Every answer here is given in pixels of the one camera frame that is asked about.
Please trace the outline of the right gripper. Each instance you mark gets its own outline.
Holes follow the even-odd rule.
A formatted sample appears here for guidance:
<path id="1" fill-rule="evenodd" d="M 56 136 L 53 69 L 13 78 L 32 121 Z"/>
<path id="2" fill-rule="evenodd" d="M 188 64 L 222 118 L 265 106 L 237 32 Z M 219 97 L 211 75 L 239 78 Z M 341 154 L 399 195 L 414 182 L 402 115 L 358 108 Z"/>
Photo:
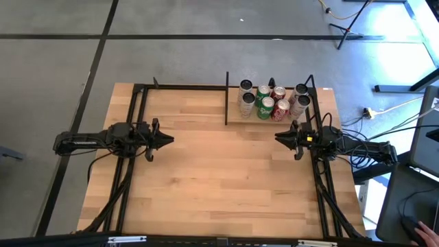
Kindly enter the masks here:
<path id="1" fill-rule="evenodd" d="M 287 139 L 287 138 L 297 138 L 302 132 L 302 129 L 307 126 L 307 123 L 299 123 L 293 120 L 289 130 L 285 132 L 278 132 L 275 134 L 276 139 L 279 143 L 283 144 L 290 150 L 295 150 L 294 159 L 296 161 L 300 160 L 304 154 L 303 148 L 307 146 L 304 141 L 298 141 L 297 139 Z M 313 141 L 307 147 L 308 150 L 314 151 L 317 157 L 321 160 L 334 160 L 338 153 L 338 142 L 340 140 L 340 130 L 330 126 L 323 126 L 319 131 L 313 135 Z"/>

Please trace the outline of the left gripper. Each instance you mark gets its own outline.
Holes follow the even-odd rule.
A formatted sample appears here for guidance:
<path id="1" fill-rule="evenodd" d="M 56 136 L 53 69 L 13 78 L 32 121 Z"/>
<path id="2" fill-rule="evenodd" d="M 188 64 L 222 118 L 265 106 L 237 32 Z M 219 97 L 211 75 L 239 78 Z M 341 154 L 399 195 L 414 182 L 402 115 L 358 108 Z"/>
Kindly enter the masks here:
<path id="1" fill-rule="evenodd" d="M 147 122 L 136 122 L 135 124 L 119 122 L 115 124 L 115 154 L 116 155 L 137 155 L 137 150 L 144 147 L 145 158 L 153 161 L 153 150 L 172 143 L 173 137 L 160 131 L 158 118 L 152 119 L 152 136 L 155 140 L 148 142 L 151 130 Z"/>

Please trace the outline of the white Celsius can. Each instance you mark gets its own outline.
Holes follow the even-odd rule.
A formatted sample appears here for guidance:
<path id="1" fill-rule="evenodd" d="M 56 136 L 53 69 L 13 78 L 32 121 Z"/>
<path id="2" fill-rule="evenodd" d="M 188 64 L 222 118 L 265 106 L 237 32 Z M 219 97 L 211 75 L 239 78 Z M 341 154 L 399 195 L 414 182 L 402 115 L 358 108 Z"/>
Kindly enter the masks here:
<path id="1" fill-rule="evenodd" d="M 237 101 L 240 102 L 245 93 L 251 93 L 253 88 L 253 84 L 250 80 L 242 80 L 239 84 Z"/>
<path id="2" fill-rule="evenodd" d="M 301 95 L 308 95 L 308 88 L 305 84 L 297 84 L 294 87 L 294 90 L 288 98 L 288 102 L 293 104 Z"/>
<path id="3" fill-rule="evenodd" d="M 308 95 L 300 95 L 296 97 L 293 104 L 290 106 L 288 117 L 291 120 L 297 120 L 308 108 L 311 100 Z"/>
<path id="4" fill-rule="evenodd" d="M 253 93 L 244 93 L 240 98 L 239 108 L 242 118 L 248 118 L 252 112 L 256 97 Z"/>

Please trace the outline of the red Coca-Cola can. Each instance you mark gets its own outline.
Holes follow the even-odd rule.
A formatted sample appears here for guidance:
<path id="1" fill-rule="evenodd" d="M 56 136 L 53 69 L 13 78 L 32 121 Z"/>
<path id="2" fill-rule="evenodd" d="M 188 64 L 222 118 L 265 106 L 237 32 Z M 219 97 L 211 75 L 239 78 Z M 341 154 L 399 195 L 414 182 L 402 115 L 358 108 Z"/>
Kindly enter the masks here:
<path id="1" fill-rule="evenodd" d="M 286 89 L 282 86 L 275 86 L 272 89 L 270 97 L 275 101 L 279 101 L 280 99 L 284 99 L 286 96 Z"/>
<path id="2" fill-rule="evenodd" d="M 271 118 L 273 121 L 279 122 L 287 115 L 290 108 L 290 104 L 286 99 L 278 100 L 273 108 Z"/>

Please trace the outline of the green Sprite can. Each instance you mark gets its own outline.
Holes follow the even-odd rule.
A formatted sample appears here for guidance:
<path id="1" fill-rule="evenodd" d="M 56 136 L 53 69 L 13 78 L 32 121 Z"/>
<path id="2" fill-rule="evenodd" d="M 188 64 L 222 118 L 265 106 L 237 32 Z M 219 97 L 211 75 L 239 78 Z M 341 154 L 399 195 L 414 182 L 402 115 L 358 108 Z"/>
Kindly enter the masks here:
<path id="1" fill-rule="evenodd" d="M 260 105 L 260 103 L 262 102 L 262 99 L 264 97 L 269 97 L 271 94 L 271 88 L 268 85 L 261 85 L 257 88 L 257 92 L 256 92 L 256 100 L 255 100 L 255 104 L 257 106 Z"/>
<path id="2" fill-rule="evenodd" d="M 259 105 L 259 109 L 257 111 L 257 117 L 259 119 L 268 119 L 271 115 L 271 112 L 274 109 L 275 101 L 271 97 L 264 97 L 261 100 Z"/>

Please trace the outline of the black desk leg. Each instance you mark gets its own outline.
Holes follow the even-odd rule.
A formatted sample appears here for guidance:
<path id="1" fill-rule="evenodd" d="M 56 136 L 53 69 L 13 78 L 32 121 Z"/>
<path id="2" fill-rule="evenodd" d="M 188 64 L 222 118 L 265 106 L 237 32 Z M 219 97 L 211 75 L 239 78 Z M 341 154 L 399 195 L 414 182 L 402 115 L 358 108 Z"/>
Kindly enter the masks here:
<path id="1" fill-rule="evenodd" d="M 423 93 L 424 90 L 439 80 L 439 68 L 432 71 L 424 78 L 413 85 L 375 85 L 374 92 L 376 93 Z"/>

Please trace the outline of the dark grey desk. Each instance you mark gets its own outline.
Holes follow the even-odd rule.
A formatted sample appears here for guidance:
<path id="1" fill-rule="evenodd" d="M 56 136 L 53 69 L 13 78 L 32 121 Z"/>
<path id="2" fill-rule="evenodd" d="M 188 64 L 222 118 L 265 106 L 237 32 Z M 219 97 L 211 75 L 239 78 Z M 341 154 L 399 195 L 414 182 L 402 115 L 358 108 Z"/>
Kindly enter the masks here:
<path id="1" fill-rule="evenodd" d="M 376 235 L 384 242 L 409 244 L 401 220 L 421 221 L 439 234 L 439 179 L 411 167 L 394 168 L 377 223 Z"/>

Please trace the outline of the black tripod stand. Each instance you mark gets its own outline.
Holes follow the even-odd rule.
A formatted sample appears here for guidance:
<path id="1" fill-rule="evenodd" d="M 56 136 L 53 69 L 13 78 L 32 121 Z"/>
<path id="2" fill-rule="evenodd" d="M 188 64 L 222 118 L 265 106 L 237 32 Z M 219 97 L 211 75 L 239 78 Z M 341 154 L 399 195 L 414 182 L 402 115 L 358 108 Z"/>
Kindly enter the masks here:
<path id="1" fill-rule="evenodd" d="M 342 48 L 342 45 L 344 44 L 344 42 L 346 41 L 346 39 L 348 38 L 348 36 L 350 36 L 352 34 L 352 27 L 354 26 L 355 22 L 357 21 L 357 19 L 359 18 L 359 15 L 373 2 L 374 0 L 366 0 L 363 4 L 363 6 L 360 8 L 360 10 L 358 10 L 355 14 L 352 14 L 346 18 L 342 18 L 342 17 L 335 17 L 335 15 L 332 13 L 332 11 L 330 10 L 330 8 L 327 8 L 325 10 L 325 12 L 327 14 L 330 14 L 333 18 L 337 19 L 337 20 L 346 20 L 346 19 L 350 19 L 353 18 L 353 20 L 351 21 L 351 23 L 349 24 L 348 27 L 342 27 L 340 25 L 336 25 L 334 23 L 329 23 L 330 27 L 334 27 L 336 29 L 338 29 L 339 31 L 342 32 L 342 38 L 339 42 L 339 44 L 337 45 L 337 50 L 340 50 Z"/>

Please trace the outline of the computer monitor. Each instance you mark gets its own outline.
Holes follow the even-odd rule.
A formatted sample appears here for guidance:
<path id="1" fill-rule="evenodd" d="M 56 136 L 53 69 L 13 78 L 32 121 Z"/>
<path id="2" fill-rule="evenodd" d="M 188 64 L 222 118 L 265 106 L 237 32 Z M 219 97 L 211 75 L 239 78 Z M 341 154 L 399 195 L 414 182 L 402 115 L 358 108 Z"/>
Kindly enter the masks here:
<path id="1" fill-rule="evenodd" d="M 439 87 L 428 86 L 425 89 L 420 113 L 430 112 L 420 118 L 415 129 L 410 150 L 410 162 L 414 167 L 439 177 L 439 141 L 427 137 L 427 133 L 439 129 L 439 110 L 434 110 L 439 103 Z"/>

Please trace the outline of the black computer mouse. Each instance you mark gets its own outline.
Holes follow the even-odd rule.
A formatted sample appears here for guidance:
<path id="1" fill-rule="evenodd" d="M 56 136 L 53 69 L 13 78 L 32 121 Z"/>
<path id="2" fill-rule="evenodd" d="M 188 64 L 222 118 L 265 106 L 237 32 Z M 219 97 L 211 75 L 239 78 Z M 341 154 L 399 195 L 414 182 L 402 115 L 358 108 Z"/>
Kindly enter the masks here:
<path id="1" fill-rule="evenodd" d="M 425 246 L 425 241 L 415 231 L 415 228 L 420 228 L 420 226 L 413 217 L 403 216 L 401 218 L 401 226 L 411 241 L 416 242 L 419 246 Z"/>

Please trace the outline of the grey chair leg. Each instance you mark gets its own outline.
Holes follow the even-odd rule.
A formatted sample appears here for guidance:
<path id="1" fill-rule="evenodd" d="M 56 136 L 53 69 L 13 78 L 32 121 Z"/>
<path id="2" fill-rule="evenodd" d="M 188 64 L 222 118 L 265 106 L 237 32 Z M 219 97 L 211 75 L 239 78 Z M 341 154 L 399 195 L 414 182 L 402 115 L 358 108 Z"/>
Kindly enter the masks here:
<path id="1" fill-rule="evenodd" d="M 16 160 L 23 160 L 24 155 L 20 152 L 17 152 L 15 150 L 11 150 L 10 148 L 6 148 L 3 146 L 0 146 L 0 161 L 2 158 L 14 158 Z"/>

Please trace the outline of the person's hand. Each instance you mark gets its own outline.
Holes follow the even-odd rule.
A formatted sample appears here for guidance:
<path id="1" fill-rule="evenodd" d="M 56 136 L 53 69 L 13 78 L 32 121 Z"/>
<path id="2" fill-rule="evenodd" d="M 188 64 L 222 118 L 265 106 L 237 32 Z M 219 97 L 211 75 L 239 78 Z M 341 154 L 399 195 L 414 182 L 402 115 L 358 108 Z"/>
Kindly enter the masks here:
<path id="1" fill-rule="evenodd" d="M 439 235 L 423 222 L 418 221 L 418 227 L 414 230 L 423 239 L 425 247 L 439 247 Z"/>

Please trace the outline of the black aluminium rig frame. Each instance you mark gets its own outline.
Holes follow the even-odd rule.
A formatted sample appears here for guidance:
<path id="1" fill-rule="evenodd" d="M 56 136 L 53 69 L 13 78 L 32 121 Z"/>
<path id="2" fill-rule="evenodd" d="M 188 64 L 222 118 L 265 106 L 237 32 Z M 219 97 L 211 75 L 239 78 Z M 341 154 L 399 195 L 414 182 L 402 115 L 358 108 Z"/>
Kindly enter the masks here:
<path id="1" fill-rule="evenodd" d="M 309 238 L 337 235 L 317 197 L 310 153 L 299 160 L 274 135 L 288 129 L 242 119 L 237 88 L 162 85 L 135 96 L 144 120 L 158 118 L 174 142 L 137 158 L 126 200 L 105 224 L 165 241 Z"/>

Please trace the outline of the silver metal bracket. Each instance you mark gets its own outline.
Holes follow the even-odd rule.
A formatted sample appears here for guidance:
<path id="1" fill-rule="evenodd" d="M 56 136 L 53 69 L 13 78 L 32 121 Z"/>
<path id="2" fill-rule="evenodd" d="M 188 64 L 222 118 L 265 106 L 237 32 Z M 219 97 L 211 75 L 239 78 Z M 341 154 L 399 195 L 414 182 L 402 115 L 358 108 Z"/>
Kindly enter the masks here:
<path id="1" fill-rule="evenodd" d="M 146 242 L 147 236 L 117 236 L 109 237 L 108 244 L 126 244 L 126 243 L 137 243 Z"/>
<path id="2" fill-rule="evenodd" d="M 316 241 L 309 239 L 299 239 L 296 247 L 338 247 L 336 242 Z"/>

